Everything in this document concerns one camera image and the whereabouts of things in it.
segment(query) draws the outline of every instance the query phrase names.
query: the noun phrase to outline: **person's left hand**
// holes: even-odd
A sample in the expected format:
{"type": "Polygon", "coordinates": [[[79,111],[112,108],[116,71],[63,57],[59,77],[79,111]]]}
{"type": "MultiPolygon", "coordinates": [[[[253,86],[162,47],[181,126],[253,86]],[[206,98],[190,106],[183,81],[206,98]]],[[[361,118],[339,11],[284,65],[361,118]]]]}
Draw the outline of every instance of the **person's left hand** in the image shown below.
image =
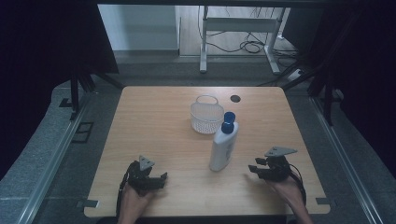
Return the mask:
{"type": "Polygon", "coordinates": [[[120,217],[118,224],[134,224],[143,214],[149,202],[154,197],[153,191],[139,195],[128,183],[122,191],[120,217]]]}

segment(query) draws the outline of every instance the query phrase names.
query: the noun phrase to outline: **blue cap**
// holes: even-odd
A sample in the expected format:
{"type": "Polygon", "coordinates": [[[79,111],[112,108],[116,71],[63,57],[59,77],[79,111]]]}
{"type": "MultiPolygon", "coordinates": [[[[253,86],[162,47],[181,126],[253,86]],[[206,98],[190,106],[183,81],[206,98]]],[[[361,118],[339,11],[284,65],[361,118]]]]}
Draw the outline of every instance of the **blue cap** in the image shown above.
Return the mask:
{"type": "Polygon", "coordinates": [[[221,124],[221,131],[224,133],[232,133],[234,121],[235,121],[235,113],[233,112],[225,113],[224,122],[221,124]]]}

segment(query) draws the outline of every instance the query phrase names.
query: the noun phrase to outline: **bottle cap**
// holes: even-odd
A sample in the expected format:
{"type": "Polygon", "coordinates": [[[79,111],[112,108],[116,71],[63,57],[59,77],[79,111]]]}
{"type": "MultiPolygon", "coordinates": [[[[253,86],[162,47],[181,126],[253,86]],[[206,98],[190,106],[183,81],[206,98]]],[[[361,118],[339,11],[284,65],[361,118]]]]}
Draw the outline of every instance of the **bottle cap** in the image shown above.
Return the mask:
{"type": "Polygon", "coordinates": [[[223,133],[233,132],[233,122],[235,121],[235,113],[227,112],[224,114],[224,122],[221,124],[221,131],[223,133]]]}

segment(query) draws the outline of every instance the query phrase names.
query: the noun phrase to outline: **person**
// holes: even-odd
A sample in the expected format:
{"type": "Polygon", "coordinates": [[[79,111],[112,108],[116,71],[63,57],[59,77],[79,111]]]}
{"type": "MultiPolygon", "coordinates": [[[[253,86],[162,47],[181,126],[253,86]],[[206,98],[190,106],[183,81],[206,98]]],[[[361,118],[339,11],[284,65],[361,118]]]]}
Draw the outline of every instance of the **person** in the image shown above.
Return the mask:
{"type": "MultiPolygon", "coordinates": [[[[297,183],[290,176],[282,182],[265,180],[274,192],[289,205],[296,217],[298,224],[313,224],[311,216],[306,210],[302,194],[297,183]]],[[[120,205],[120,217],[118,224],[134,224],[143,214],[149,202],[155,195],[154,191],[145,192],[143,195],[125,184],[120,205]]]]}

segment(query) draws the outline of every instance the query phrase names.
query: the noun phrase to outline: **bottle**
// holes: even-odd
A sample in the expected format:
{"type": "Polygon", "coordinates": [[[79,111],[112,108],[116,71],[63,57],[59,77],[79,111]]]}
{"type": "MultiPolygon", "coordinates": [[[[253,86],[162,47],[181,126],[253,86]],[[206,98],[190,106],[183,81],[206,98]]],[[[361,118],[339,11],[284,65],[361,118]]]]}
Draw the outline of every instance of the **bottle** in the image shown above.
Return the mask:
{"type": "Polygon", "coordinates": [[[221,128],[215,133],[209,163],[212,171],[219,171],[230,163],[239,129],[238,123],[234,121],[235,114],[233,112],[225,113],[221,128]]]}

